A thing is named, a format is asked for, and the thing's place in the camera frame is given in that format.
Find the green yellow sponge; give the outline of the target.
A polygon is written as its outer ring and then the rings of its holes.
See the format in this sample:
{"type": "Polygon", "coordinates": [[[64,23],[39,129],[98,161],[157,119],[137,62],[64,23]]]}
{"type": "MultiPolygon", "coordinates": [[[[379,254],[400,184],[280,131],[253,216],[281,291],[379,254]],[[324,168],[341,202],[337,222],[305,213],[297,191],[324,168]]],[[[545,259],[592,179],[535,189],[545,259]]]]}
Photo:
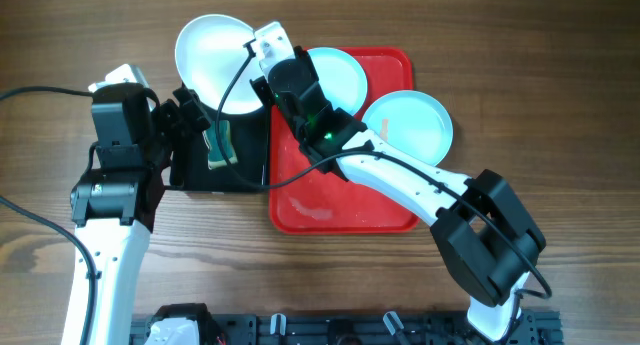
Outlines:
{"type": "Polygon", "coordinates": [[[224,151],[229,162],[236,164],[238,162],[235,149],[231,138],[231,125],[228,120],[219,122],[219,130],[215,131],[214,125],[203,132],[205,145],[208,149],[207,165],[209,170],[226,167],[227,162],[221,151],[224,151]]]}

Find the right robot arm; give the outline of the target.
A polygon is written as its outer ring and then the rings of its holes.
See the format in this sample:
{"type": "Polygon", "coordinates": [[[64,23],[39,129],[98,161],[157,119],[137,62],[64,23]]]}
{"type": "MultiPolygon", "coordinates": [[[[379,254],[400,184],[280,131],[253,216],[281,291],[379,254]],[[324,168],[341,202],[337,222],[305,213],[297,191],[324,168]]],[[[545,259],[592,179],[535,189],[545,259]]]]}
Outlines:
{"type": "Polygon", "coordinates": [[[395,149],[330,104],[301,47],[248,52],[263,73],[253,89],[284,116],[312,168],[373,189],[429,226],[447,271],[470,297],[467,321],[482,337],[498,342],[511,333],[529,276],[543,288],[538,297],[551,296],[536,268],[546,240],[504,178],[445,171],[395,149]]]}

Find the black rectangular water tray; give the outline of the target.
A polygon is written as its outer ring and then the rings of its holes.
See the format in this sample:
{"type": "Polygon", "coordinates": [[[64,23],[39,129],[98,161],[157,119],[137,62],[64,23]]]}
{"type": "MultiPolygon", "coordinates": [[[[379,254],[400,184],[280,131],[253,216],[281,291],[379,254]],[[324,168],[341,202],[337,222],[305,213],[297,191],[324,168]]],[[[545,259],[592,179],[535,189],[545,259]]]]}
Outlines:
{"type": "Polygon", "coordinates": [[[264,109],[243,115],[226,115],[238,162],[209,170],[208,149],[202,134],[192,139],[187,151],[171,164],[170,188],[188,192],[250,193],[247,183],[267,182],[270,116],[264,109]]]}

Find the red plastic tray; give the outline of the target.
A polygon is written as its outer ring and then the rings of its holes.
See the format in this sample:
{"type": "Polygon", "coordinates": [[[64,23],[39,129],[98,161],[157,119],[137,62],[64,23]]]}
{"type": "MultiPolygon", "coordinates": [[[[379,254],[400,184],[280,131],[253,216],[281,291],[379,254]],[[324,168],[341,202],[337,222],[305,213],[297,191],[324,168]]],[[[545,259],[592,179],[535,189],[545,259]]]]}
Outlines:
{"type": "MultiPolygon", "coordinates": [[[[392,47],[316,47],[308,50],[318,74],[335,71],[350,78],[345,86],[331,76],[323,91],[333,104],[343,106],[358,120],[378,98],[411,90],[414,76],[407,54],[392,47]]],[[[309,167],[299,144],[279,110],[271,110],[269,180],[278,183],[309,167]]],[[[314,170],[269,193],[269,216],[276,228],[294,235],[401,233],[419,218],[384,195],[346,182],[332,172],[314,170]]]]}

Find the light blue plate top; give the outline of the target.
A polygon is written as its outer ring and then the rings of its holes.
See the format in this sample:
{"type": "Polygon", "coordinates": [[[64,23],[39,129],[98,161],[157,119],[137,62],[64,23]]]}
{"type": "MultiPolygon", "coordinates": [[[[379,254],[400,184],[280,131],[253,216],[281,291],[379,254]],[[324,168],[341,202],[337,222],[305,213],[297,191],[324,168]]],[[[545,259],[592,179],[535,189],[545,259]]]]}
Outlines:
{"type": "Polygon", "coordinates": [[[336,48],[312,48],[308,54],[333,108],[356,115],[368,93],[368,79],[362,66],[353,56],[336,48]]]}

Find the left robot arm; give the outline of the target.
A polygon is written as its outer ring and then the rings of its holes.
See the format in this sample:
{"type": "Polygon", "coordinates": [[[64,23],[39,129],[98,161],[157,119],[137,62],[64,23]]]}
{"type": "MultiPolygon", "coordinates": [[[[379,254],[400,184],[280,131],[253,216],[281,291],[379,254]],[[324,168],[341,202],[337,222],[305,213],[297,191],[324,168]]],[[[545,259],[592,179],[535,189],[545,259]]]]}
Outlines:
{"type": "Polygon", "coordinates": [[[97,143],[71,191],[71,220],[81,244],[64,323],[65,344],[125,344],[141,263],[165,192],[163,171],[180,182],[192,138],[211,125],[197,94],[180,87],[159,102],[138,83],[92,94],[97,143]]]}

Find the light blue plate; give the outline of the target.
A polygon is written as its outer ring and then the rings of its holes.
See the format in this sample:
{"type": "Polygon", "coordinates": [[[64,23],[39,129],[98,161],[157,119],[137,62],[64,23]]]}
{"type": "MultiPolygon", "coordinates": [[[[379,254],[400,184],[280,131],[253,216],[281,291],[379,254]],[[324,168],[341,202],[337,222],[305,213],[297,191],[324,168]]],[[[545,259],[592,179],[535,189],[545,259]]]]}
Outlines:
{"type": "Polygon", "coordinates": [[[356,115],[368,93],[368,79],[362,66],[353,56],[336,48],[312,48],[308,54],[333,108],[356,115]]]}
{"type": "Polygon", "coordinates": [[[375,100],[362,121],[398,150],[432,166],[448,154],[453,123],[434,97],[415,90],[399,90],[375,100]]]}

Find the white plate with stain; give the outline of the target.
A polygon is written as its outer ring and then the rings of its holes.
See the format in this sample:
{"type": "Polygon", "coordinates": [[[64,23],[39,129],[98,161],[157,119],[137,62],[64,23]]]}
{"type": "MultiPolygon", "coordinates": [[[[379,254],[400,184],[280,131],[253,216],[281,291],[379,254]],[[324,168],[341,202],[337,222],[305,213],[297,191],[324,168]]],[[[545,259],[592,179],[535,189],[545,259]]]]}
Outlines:
{"type": "Polygon", "coordinates": [[[248,56],[245,44],[254,30],[228,15],[209,14],[190,21],[175,45],[175,62],[184,85],[194,90],[202,103],[226,115],[245,115],[259,110],[262,102],[250,82],[262,76],[253,59],[232,89],[232,79],[248,56]]]}

